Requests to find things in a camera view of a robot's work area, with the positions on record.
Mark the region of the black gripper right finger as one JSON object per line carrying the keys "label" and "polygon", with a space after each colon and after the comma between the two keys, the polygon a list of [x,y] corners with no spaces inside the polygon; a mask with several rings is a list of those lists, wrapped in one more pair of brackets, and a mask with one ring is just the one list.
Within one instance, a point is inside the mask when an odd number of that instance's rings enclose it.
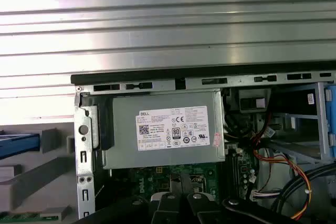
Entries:
{"label": "black gripper right finger", "polygon": [[195,192],[188,174],[181,174],[181,186],[198,223],[297,223],[243,199],[226,198],[219,204],[211,195]]}

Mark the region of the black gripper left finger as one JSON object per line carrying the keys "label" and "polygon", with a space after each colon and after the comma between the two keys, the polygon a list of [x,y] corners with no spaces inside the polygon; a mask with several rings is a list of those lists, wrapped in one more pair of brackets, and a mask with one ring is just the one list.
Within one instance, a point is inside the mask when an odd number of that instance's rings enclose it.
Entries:
{"label": "black gripper left finger", "polygon": [[183,199],[183,174],[171,175],[171,190],[159,192],[147,201],[131,196],[116,201],[77,223],[179,223]]}

